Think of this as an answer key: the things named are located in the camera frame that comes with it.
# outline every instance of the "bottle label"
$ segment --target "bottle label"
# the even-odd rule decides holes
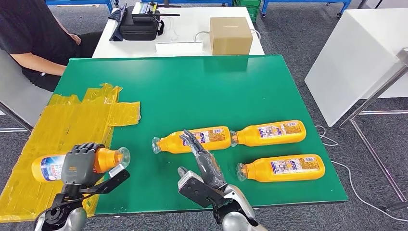
[[[302,129],[298,122],[281,123],[280,125],[270,125],[258,128],[261,138],[278,137],[288,134],[301,133]]]
[[[41,160],[41,173],[45,180],[61,180],[65,155],[45,157]]]
[[[271,161],[273,174],[302,173],[318,171],[319,163],[314,157]]]
[[[197,138],[198,142],[200,143],[209,143],[225,140],[225,132],[224,129],[222,128],[193,132],[193,135]]]

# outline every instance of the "plastic bottle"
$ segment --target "plastic bottle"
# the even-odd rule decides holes
[[[226,126],[200,128],[190,131],[207,150],[226,149],[231,145],[230,130]],[[180,138],[180,134],[183,134],[183,132],[176,131],[161,139],[154,137],[152,140],[153,152],[156,154],[164,151],[174,154],[190,153],[191,148]]]
[[[46,155],[35,159],[31,164],[34,178],[39,182],[60,180],[64,160],[65,155]],[[100,148],[95,155],[93,170],[96,173],[104,173],[119,164],[127,167],[129,162],[130,152],[125,147],[118,150]]]
[[[237,165],[240,181],[253,179],[259,182],[315,180],[324,175],[320,156],[315,154],[288,155],[257,159],[250,164]]]
[[[241,131],[231,131],[231,146],[263,146],[295,143],[306,137],[306,129],[299,120],[247,126]]]

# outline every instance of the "green crate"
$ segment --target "green crate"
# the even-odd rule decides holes
[[[233,6],[260,6],[261,0],[234,0]]]
[[[258,16],[259,6],[246,6],[246,9],[248,10],[249,17],[251,17],[251,21],[255,22]]]

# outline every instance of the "white cable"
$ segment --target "white cable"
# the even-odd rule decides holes
[[[206,34],[208,34],[208,33],[210,33],[210,32],[209,32],[209,31],[200,31],[200,32],[198,32],[198,33],[195,34],[195,36],[194,36],[194,42],[197,41],[197,36],[198,36],[199,34],[201,34],[201,33],[206,33]]]
[[[259,39],[259,41],[261,40],[261,34],[257,31],[257,30],[255,30],[255,29],[251,29],[251,31],[254,31],[255,33],[256,33],[256,35],[258,36],[258,39]],[[197,41],[197,36],[199,35],[199,34],[201,34],[201,33],[206,33],[206,34],[208,34],[208,33],[210,33],[209,31],[200,31],[200,32],[198,32],[197,34],[195,34],[195,36],[194,36],[194,42],[196,42]]]
[[[326,134],[326,129],[325,129],[323,126],[316,125],[315,127],[316,127],[316,128],[322,128],[322,129],[323,129],[323,134],[320,135],[320,133],[319,133],[320,139],[321,139],[321,138],[325,138],[325,139],[330,140],[331,142],[333,142],[333,144],[323,143],[324,145],[326,145],[326,146],[337,146],[337,145],[339,145],[336,141],[330,139],[330,138],[327,137],[327,136],[324,136],[324,135]]]
[[[175,41],[175,40],[177,40],[178,38],[179,38],[179,36],[178,36],[178,34],[176,33],[176,30],[173,28],[174,27],[174,18],[173,17],[163,17],[162,18],[162,20],[163,19],[168,19],[169,20],[169,23],[170,23],[170,25],[169,26],[167,26],[167,29],[168,29],[168,31],[173,31],[173,34],[172,34],[172,36],[171,36],[171,38],[170,38],[170,41]]]
[[[386,214],[387,216],[391,217],[391,218],[394,219],[394,220],[399,220],[399,221],[403,221],[403,222],[408,222],[408,220],[405,220],[405,219],[395,218],[395,217],[389,215],[388,213],[382,211],[381,209],[379,209],[379,208],[377,208],[377,207],[375,207],[375,206],[373,206],[373,205],[371,205],[371,204],[365,202],[363,199],[361,199],[360,196],[357,194],[357,192],[356,192],[356,190],[355,190],[355,188],[354,188],[353,182],[352,182],[352,180],[351,180],[351,171],[350,171],[350,169],[349,169],[346,165],[337,163],[337,162],[335,162],[335,161],[332,161],[332,162],[335,163],[335,164],[338,164],[338,165],[341,165],[341,166],[347,168],[351,188],[353,189],[354,194],[356,195],[356,197],[357,197],[360,201],[362,201],[362,202],[365,203],[366,205],[368,205],[368,206],[370,206],[370,207],[372,207],[372,208],[375,208],[375,209],[377,209],[378,211],[380,211],[380,212]]]
[[[254,31],[258,35],[258,39],[260,41],[261,40],[261,34],[255,29],[251,29],[251,31]]]
[[[322,129],[323,129],[323,134],[322,134],[322,135],[319,134],[320,138],[326,138],[326,139],[328,139],[328,140],[330,140],[330,141],[332,141],[332,142],[334,143],[334,144],[326,144],[326,143],[323,143],[324,145],[326,145],[326,146],[337,146],[337,145],[338,145],[338,143],[337,143],[336,141],[334,141],[334,140],[332,140],[332,139],[330,139],[330,138],[324,136],[324,135],[326,134],[326,129],[325,129],[323,126],[316,125],[315,127],[316,127],[316,128],[322,128]],[[337,162],[335,162],[335,161],[331,161],[331,162],[332,162],[332,163],[335,163],[335,164],[337,164],[337,165],[340,165],[340,166],[343,166],[343,167],[347,168],[348,178],[349,178],[349,180],[350,180],[351,188],[353,189],[354,194],[356,195],[356,197],[357,197],[360,201],[362,201],[362,202],[365,203],[366,205],[368,205],[368,206],[370,206],[370,207],[372,207],[372,208],[375,208],[375,209],[377,209],[378,211],[380,211],[380,212],[386,214],[387,216],[391,217],[391,218],[394,219],[394,220],[399,220],[399,221],[403,221],[403,222],[408,222],[408,220],[405,220],[405,219],[395,218],[395,217],[389,215],[388,213],[382,211],[381,209],[379,209],[379,208],[373,206],[372,204],[369,204],[368,202],[365,202],[363,199],[361,199],[361,197],[357,194],[356,189],[354,188],[353,181],[351,180],[351,171],[350,171],[350,169],[349,169],[346,165],[337,163]]]

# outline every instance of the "green tabletop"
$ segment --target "green tabletop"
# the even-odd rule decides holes
[[[281,55],[199,56],[132,59],[73,59],[56,94],[83,98],[101,83],[123,87],[119,102],[141,102],[137,125],[114,129],[111,148],[131,152],[131,176],[101,195],[96,215],[202,209],[178,193],[177,168],[199,173],[193,154],[154,154],[152,138],[184,128],[249,125],[301,120],[306,138],[299,143],[213,151],[225,179],[238,186],[252,206],[343,202],[347,196]],[[238,162],[261,157],[317,154],[326,167],[318,180],[239,182]]]

